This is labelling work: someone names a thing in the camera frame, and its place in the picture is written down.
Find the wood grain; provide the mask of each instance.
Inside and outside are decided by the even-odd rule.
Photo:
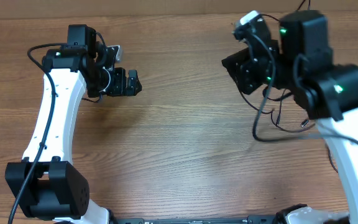
[[[326,15],[335,62],[358,64],[358,12]],[[269,214],[297,203],[346,210],[322,141],[253,140],[255,111],[221,66],[221,59],[245,47],[231,35],[241,16],[0,21],[0,223],[6,223],[14,200],[4,170],[27,147],[42,97],[42,72],[26,51],[65,41],[68,24],[87,24],[108,44],[121,44],[122,66],[137,69],[144,87],[136,97],[80,105],[74,162],[101,206],[118,217],[143,218]],[[277,37],[277,24],[269,20],[269,26]],[[261,99],[260,90],[249,96],[256,105]],[[297,128],[305,118],[294,102],[285,102],[284,127]],[[283,135],[268,117],[259,132]],[[38,223],[21,211],[16,217],[16,223]]]

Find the green led light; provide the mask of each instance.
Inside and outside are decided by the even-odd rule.
[[[286,28],[284,28],[284,27],[281,27],[280,28],[280,33],[281,34],[285,34],[287,32],[287,29]]]
[[[335,91],[337,93],[342,93],[343,92],[343,88],[340,85],[334,85]]]

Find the wall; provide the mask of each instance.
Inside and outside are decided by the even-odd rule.
[[[0,0],[0,19],[288,12],[301,0]],[[312,9],[358,10],[358,0],[311,0]]]

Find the black cable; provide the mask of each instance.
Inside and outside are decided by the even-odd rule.
[[[32,62],[34,62],[36,64],[36,66],[38,66],[45,73],[45,75],[47,76],[47,78],[48,78],[48,80],[50,82],[51,89],[52,89],[52,92],[51,92],[52,100],[51,100],[51,103],[50,103],[50,111],[49,111],[49,115],[48,115],[47,124],[45,126],[44,135],[42,136],[42,140],[40,142],[40,147],[38,149],[37,155],[34,158],[34,162],[32,163],[31,168],[30,168],[29,172],[27,173],[27,175],[26,175],[26,177],[25,177],[25,179],[23,181],[22,186],[20,187],[19,193],[16,196],[15,202],[14,202],[14,204],[12,206],[11,214],[10,214],[9,219],[8,219],[8,224],[12,224],[12,222],[13,222],[13,218],[15,216],[17,206],[19,206],[20,199],[23,196],[24,188],[27,186],[27,184],[29,184],[29,181],[30,181],[30,179],[32,178],[32,176],[34,174],[35,166],[37,165],[37,163],[38,163],[38,161],[39,161],[39,159],[41,157],[42,150],[44,149],[45,142],[47,140],[50,123],[52,122],[53,111],[55,109],[55,100],[56,100],[55,84],[54,84],[54,82],[52,80],[52,77],[50,76],[49,72],[45,68],[43,68],[43,66],[41,64],[39,64],[39,62],[36,61],[36,59],[34,59],[31,56],[31,52],[33,50],[41,49],[41,48],[44,48],[44,47],[53,47],[53,46],[62,46],[62,45],[65,45],[65,44],[61,44],[61,43],[58,43],[58,44],[43,44],[43,45],[32,47],[27,51],[27,56],[30,58],[30,60]]]
[[[326,145],[327,151],[328,151],[328,159],[329,159],[329,163],[331,163],[331,166],[333,167],[333,169],[335,170],[335,172],[338,173],[338,169],[335,167],[334,162],[333,162],[333,157],[331,156],[331,151],[329,150],[328,146]]]
[[[305,1],[306,1],[306,0],[303,0],[303,1],[301,2],[301,4],[299,5],[299,7],[298,7],[297,11],[299,11],[299,9],[301,9],[301,8],[302,8],[303,3],[305,3]],[[308,3],[308,10],[310,10],[310,1],[311,1],[311,0],[309,0],[309,3]]]
[[[96,67],[100,67],[100,66],[104,65],[104,63],[106,63],[106,59],[107,59],[107,46],[106,46],[106,43],[104,42],[104,39],[103,39],[102,35],[101,35],[99,32],[96,32],[96,34],[97,34],[97,35],[99,36],[99,38],[102,40],[103,48],[104,48],[104,50],[106,51],[106,52],[103,54],[103,56],[102,56],[102,60],[95,63],[95,66],[96,66]]]
[[[263,90],[263,92],[262,92],[262,95],[265,97],[266,96],[266,90],[267,90],[267,88],[268,88],[268,86],[266,86],[265,88],[264,88],[264,90]],[[274,101],[274,102],[280,102],[280,101],[282,101],[282,100],[285,100],[285,99],[287,99],[288,97],[290,97],[290,96],[292,96],[293,95],[293,93],[292,92],[289,92],[289,93],[287,93],[287,94],[285,94],[285,95],[282,95],[281,97],[279,97],[279,98],[276,98],[276,99],[271,99],[271,98],[267,98],[268,100],[271,100],[271,101]]]
[[[266,50],[266,52],[268,53],[268,56],[270,57],[270,60],[272,62],[272,76],[271,76],[271,81],[268,85],[268,89],[266,92],[266,96],[263,98],[262,103],[260,104],[260,108],[258,110],[258,113],[255,117],[254,120],[254,125],[252,127],[252,136],[254,137],[255,140],[260,141],[260,142],[282,142],[282,141],[292,141],[292,140],[299,140],[299,139],[324,139],[324,138],[341,138],[341,139],[345,139],[348,140],[350,142],[356,143],[358,145],[358,140],[354,139],[354,138],[350,138],[347,136],[343,136],[340,134],[307,134],[307,135],[297,135],[297,136],[288,136],[288,137],[282,137],[282,138],[273,138],[273,139],[262,139],[260,137],[258,137],[257,135],[257,126],[258,126],[258,122],[260,119],[260,116],[262,114],[263,108],[266,105],[267,102],[267,97],[269,97],[270,91],[272,90],[272,86],[273,86],[273,82],[275,80],[275,76],[276,76],[276,65],[275,65],[275,59],[272,55],[272,53],[269,51],[269,48],[266,46],[266,44],[263,42],[263,40],[261,40],[258,36],[256,36],[255,34],[252,34],[252,36],[262,45],[262,47]],[[300,56],[298,55],[296,57],[296,61],[299,62]],[[293,77],[294,80],[296,82],[298,82],[298,76],[296,74],[296,72],[298,71],[298,64],[295,64],[294,62],[294,68],[293,69]]]
[[[299,7],[298,7],[297,11],[298,11],[299,9],[301,9],[301,8],[302,8],[303,3],[305,3],[305,1],[306,1],[306,0],[303,0],[303,1],[301,2],[301,4],[299,5]]]
[[[277,21],[277,22],[280,22],[280,20],[279,19],[277,19],[276,17],[274,17],[274,16],[271,16],[271,15],[269,15],[269,14],[260,14],[261,16],[267,16],[267,17],[270,17],[270,18],[272,18],[272,19],[274,19],[275,21]]]
[[[102,99],[103,99],[103,95],[101,93],[99,93],[99,99],[98,100],[90,100],[90,99],[87,99],[87,98],[82,98],[81,100],[85,100],[85,101],[92,102],[92,103],[99,103]]]
[[[247,98],[244,96],[244,94],[241,92],[240,89],[239,89],[239,92],[240,92],[240,95],[241,95],[242,99],[244,99],[244,101],[245,101],[250,107],[252,107],[252,108],[253,108],[254,110],[256,110],[256,111],[259,110],[258,108],[256,108],[254,105],[252,105],[252,104],[247,100]],[[274,111],[274,109],[272,109],[272,110],[269,111],[269,112],[264,112],[264,111],[262,111],[262,114],[272,114],[273,111]]]
[[[294,61],[293,61],[293,66],[292,66],[292,79],[294,81],[294,84],[297,88],[301,88],[303,89],[303,87],[301,86],[301,83],[299,82],[299,78],[298,78],[298,67],[299,67],[299,60],[304,60],[304,61],[308,61],[308,59],[303,55],[303,54],[298,54]]]
[[[270,119],[271,119],[272,123],[274,124],[274,126],[276,126],[276,128],[278,128],[281,131],[288,132],[288,133],[302,133],[302,132],[308,131],[311,128],[313,128],[314,126],[316,126],[316,124],[312,124],[312,125],[308,126],[307,128],[302,128],[302,129],[297,129],[297,130],[287,130],[287,129],[280,127],[278,125],[278,123],[280,121],[280,116],[281,116],[281,112],[282,112],[282,105],[283,105],[282,103],[283,103],[283,99],[280,101],[280,109],[278,111],[278,116],[277,116],[276,122],[274,122],[274,120],[273,120],[273,113],[270,115]]]

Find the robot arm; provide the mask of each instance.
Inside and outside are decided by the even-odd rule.
[[[350,221],[358,223],[358,67],[333,64],[326,18],[318,11],[297,11],[279,23],[282,54],[263,17],[252,11],[236,23],[233,32],[249,48],[228,56],[222,64],[245,94],[262,84],[293,93],[295,102],[316,120],[321,134],[264,141],[324,138],[337,162]],[[322,223],[347,216],[305,207],[277,213],[276,223]]]
[[[114,220],[109,210],[90,200],[89,184],[73,167],[71,151],[76,115],[85,90],[89,97],[135,96],[142,90],[135,70],[130,70],[126,78],[123,68],[114,67],[121,59],[121,47],[106,47],[102,41],[103,45],[96,42],[92,28],[70,25],[67,44],[49,50],[43,58],[43,67],[55,85],[55,109],[45,147],[19,200],[27,217],[82,224],[108,224]],[[5,178],[15,197],[39,151],[52,101],[50,85],[44,75],[40,113],[22,162],[10,162],[6,167]],[[48,179],[40,180],[44,174]]]

